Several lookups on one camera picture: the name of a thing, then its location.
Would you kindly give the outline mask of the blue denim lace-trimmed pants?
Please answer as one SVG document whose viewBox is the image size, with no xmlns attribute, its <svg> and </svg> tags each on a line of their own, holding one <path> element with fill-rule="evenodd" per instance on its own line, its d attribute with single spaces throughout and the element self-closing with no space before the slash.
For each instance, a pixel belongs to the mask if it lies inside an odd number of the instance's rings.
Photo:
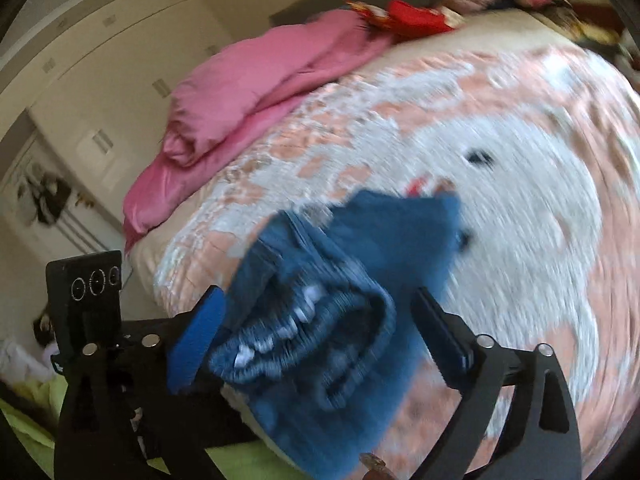
<svg viewBox="0 0 640 480">
<path fill-rule="evenodd" d="M 241 261 L 204 367 L 309 477 L 346 478 L 390 428 L 424 353 L 411 300 L 444 292 L 460 208 L 361 191 L 278 212 Z"/>
</svg>

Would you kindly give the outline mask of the pink folded blanket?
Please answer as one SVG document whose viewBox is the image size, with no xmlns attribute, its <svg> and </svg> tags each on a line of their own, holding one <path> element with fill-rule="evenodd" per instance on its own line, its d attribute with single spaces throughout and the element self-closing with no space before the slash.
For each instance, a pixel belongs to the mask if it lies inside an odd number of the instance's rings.
<svg viewBox="0 0 640 480">
<path fill-rule="evenodd" d="M 171 92 L 160 152 L 124 199 L 126 245 L 166 221 L 308 93 L 392 42 L 356 12 L 333 10 L 236 42 L 192 70 Z"/>
</svg>

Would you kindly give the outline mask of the white wardrobe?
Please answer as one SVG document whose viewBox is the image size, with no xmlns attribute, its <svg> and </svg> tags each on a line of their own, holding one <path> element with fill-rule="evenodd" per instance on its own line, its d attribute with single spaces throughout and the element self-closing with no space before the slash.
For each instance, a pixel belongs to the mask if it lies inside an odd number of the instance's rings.
<svg viewBox="0 0 640 480">
<path fill-rule="evenodd" d="M 22 0 L 1 44 L 1 217 L 32 258 L 124 247 L 171 91 L 229 42 L 204 0 Z"/>
</svg>

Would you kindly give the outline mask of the peach white patterned bedspread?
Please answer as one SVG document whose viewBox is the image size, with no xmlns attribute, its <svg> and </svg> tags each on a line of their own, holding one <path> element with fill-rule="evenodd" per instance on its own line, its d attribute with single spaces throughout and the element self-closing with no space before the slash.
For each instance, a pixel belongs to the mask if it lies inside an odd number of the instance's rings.
<svg viewBox="0 0 640 480">
<path fill-rule="evenodd" d="M 505 346 L 555 348 L 591 474 L 639 402 L 639 97 L 524 12 L 393 47 L 311 93 L 129 259 L 178 314 L 229 284 L 277 210 L 447 180 L 471 240 L 445 307 Z"/>
</svg>

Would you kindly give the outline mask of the red patterned cloth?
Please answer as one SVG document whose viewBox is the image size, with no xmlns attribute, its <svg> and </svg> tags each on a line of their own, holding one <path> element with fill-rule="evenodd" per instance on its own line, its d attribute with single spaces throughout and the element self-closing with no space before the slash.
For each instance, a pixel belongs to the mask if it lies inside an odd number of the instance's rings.
<svg viewBox="0 0 640 480">
<path fill-rule="evenodd" d="M 402 0 L 392 0 L 385 9 L 361 1 L 347 1 L 369 25 L 387 30 L 397 38 L 420 39 L 446 34 L 462 27 L 465 19 L 446 6 L 424 8 Z"/>
</svg>

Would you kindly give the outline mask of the stack of folded clothes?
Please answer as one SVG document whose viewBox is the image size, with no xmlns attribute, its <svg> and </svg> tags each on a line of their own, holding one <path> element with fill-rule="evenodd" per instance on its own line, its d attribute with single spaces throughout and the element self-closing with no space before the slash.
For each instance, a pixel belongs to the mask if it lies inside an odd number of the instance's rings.
<svg viewBox="0 0 640 480">
<path fill-rule="evenodd" d="M 612 0 L 508 0 L 639 84 L 639 46 Z"/>
</svg>

